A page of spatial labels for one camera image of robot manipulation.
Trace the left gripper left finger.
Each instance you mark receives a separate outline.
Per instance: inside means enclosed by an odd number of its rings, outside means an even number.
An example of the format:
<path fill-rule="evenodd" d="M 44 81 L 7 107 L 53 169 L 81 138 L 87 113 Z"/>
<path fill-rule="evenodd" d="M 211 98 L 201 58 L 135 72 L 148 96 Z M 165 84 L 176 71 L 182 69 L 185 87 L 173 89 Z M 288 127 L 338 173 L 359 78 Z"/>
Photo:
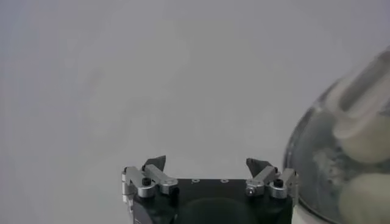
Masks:
<path fill-rule="evenodd" d="M 151 198 L 157 193 L 172 195 L 179 188 L 179 181 L 164 173 L 166 156 L 149 158 L 138 169 L 127 166 L 121 172 L 121 191 L 123 197 L 138 196 Z"/>

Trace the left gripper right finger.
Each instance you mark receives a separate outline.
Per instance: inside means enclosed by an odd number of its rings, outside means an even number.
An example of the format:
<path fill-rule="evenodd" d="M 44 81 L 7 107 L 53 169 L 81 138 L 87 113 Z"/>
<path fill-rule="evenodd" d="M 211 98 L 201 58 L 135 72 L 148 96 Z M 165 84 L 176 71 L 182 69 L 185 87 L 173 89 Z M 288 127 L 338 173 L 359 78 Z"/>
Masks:
<path fill-rule="evenodd" d="M 281 172 L 267 161 L 246 159 L 252 178 L 246 180 L 246 195 L 257 197 L 266 192 L 272 198 L 298 198 L 298 174 L 294 169 L 285 168 Z"/>

